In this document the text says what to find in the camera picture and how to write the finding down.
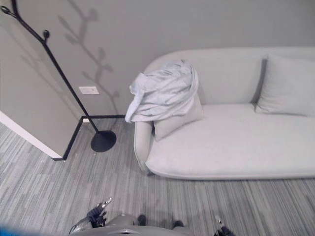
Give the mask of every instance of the sofa backrest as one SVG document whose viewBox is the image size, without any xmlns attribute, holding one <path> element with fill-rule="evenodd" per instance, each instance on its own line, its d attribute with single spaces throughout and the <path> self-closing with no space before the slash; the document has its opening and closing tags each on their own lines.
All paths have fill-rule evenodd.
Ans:
<svg viewBox="0 0 315 236">
<path fill-rule="evenodd" d="M 222 48 L 178 51 L 154 60 L 158 69 L 170 60 L 185 59 L 199 76 L 202 104 L 255 103 L 259 98 L 268 55 L 315 60 L 315 47 Z"/>
</svg>

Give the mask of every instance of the throw pillow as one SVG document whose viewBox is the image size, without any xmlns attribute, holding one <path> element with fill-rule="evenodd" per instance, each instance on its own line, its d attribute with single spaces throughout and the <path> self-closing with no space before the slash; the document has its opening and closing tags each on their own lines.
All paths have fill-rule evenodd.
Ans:
<svg viewBox="0 0 315 236">
<path fill-rule="evenodd" d="M 161 140 L 174 130 L 183 126 L 184 124 L 193 122 L 195 120 L 202 119 L 203 112 L 198 95 L 194 97 L 193 106 L 190 108 L 187 114 L 183 116 L 173 116 L 162 120 L 154 121 L 155 139 Z"/>
<path fill-rule="evenodd" d="M 315 61 L 269 56 L 255 111 L 315 116 Z"/>
</svg>

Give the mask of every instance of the sofa armrest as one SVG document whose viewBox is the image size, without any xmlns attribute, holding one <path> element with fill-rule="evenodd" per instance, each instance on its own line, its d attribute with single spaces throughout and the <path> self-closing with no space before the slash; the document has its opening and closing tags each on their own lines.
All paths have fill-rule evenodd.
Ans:
<svg viewBox="0 0 315 236">
<path fill-rule="evenodd" d="M 150 152 L 152 141 L 152 121 L 135 122 L 134 123 L 134 140 L 133 148 L 138 164 L 143 172 L 150 174 L 150 170 L 146 166 L 146 161 Z"/>
</svg>

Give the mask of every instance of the wall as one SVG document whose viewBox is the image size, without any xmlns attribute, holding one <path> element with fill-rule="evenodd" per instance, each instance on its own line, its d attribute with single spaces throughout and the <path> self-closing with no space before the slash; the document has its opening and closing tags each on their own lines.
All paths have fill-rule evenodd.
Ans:
<svg viewBox="0 0 315 236">
<path fill-rule="evenodd" d="M 41 32 L 93 115 L 125 114 L 128 86 L 154 58 L 181 49 L 315 46 L 314 0 L 27 0 Z"/>
<path fill-rule="evenodd" d="M 0 110 L 63 156 L 81 112 L 22 30 L 12 17 L 0 12 Z"/>
</svg>

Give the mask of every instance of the round black base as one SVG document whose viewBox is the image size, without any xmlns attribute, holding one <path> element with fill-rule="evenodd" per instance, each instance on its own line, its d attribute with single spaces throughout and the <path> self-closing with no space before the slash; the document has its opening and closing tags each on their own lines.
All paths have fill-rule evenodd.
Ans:
<svg viewBox="0 0 315 236">
<path fill-rule="evenodd" d="M 111 149 L 116 142 L 116 134 L 113 131 L 99 131 L 91 141 L 91 148 L 96 152 L 104 152 Z"/>
</svg>

